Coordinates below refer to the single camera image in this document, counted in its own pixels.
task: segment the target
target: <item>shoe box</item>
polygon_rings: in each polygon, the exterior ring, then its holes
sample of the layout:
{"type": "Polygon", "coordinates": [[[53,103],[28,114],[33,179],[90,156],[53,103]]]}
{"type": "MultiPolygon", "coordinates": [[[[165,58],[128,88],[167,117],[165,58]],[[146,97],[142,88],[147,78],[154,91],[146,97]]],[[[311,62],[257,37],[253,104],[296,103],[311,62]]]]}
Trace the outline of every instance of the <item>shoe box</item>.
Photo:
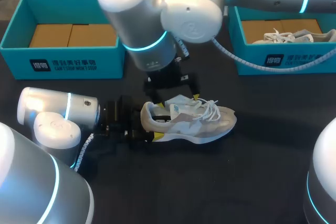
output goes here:
{"type": "MultiPolygon", "coordinates": [[[[309,63],[336,48],[336,42],[252,44],[263,40],[265,33],[295,33],[306,29],[324,34],[336,29],[336,14],[264,12],[241,7],[229,7],[228,29],[234,54],[248,62],[274,68],[291,68],[309,63]]],[[[257,70],[236,62],[238,74],[281,74],[257,70]]],[[[335,73],[336,56],[311,68],[291,72],[335,73]]]]}
{"type": "Polygon", "coordinates": [[[120,79],[125,49],[97,0],[20,0],[0,44],[15,79],[120,79]]]}

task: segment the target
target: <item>brown cardboard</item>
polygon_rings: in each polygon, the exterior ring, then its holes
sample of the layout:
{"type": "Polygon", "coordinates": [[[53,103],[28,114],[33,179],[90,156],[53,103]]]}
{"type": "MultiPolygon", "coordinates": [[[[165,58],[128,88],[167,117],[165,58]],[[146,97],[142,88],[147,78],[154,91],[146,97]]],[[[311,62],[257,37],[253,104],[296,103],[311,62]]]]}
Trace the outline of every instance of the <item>brown cardboard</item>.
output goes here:
{"type": "Polygon", "coordinates": [[[252,20],[242,21],[246,42],[252,44],[257,40],[263,40],[265,33],[275,33],[274,28],[283,33],[283,28],[279,20],[264,21],[252,20]]]}
{"type": "Polygon", "coordinates": [[[115,46],[116,32],[108,24],[73,25],[68,47],[115,46]]]}
{"type": "Polygon", "coordinates": [[[322,33],[316,19],[286,19],[281,20],[281,23],[285,33],[296,33],[304,29],[314,34],[322,33]]]}
{"type": "Polygon", "coordinates": [[[37,25],[29,47],[67,47],[71,24],[37,25]]]}

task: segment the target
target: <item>logo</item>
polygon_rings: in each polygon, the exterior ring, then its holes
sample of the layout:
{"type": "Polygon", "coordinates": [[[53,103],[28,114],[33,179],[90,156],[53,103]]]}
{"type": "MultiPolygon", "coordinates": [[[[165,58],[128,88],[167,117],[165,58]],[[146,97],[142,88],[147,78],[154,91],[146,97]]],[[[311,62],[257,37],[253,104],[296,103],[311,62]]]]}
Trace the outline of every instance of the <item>logo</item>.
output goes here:
{"type": "Polygon", "coordinates": [[[266,67],[280,66],[284,55],[268,55],[265,60],[266,67]]]}
{"type": "Polygon", "coordinates": [[[36,72],[49,72],[50,66],[45,59],[40,60],[29,60],[33,70],[36,72]]]}

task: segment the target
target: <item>robotic arm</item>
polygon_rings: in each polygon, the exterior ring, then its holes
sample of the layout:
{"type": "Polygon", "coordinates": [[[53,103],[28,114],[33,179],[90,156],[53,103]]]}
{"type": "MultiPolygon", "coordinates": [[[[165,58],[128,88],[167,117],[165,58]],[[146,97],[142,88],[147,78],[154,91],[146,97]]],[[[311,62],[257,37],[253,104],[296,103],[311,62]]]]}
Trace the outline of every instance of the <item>robotic arm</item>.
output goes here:
{"type": "Polygon", "coordinates": [[[224,6],[241,6],[274,12],[336,11],[336,0],[98,0],[98,2],[135,65],[149,76],[150,81],[145,83],[144,89],[156,103],[161,102],[156,89],[182,84],[188,84],[197,99],[199,91],[196,77],[192,74],[185,76],[181,74],[178,64],[174,61],[176,48],[171,34],[192,43],[211,40],[222,26],[224,6]]]}

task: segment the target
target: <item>shoe sole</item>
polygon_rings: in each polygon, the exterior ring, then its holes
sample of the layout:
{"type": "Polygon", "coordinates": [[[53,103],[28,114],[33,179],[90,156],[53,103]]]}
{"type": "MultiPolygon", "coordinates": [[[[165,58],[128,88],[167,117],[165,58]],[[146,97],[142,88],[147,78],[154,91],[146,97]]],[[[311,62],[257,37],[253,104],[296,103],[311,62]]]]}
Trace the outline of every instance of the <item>shoe sole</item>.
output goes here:
{"type": "Polygon", "coordinates": [[[212,141],[215,141],[222,136],[225,136],[227,133],[229,133],[233,129],[234,125],[228,129],[227,131],[221,133],[220,135],[217,136],[210,136],[210,137],[194,137],[194,136],[188,136],[188,135],[183,135],[183,134],[176,134],[176,133],[164,133],[163,137],[160,139],[153,141],[154,143],[156,142],[167,142],[171,141],[174,139],[185,139],[188,140],[194,144],[206,144],[212,141]]]}

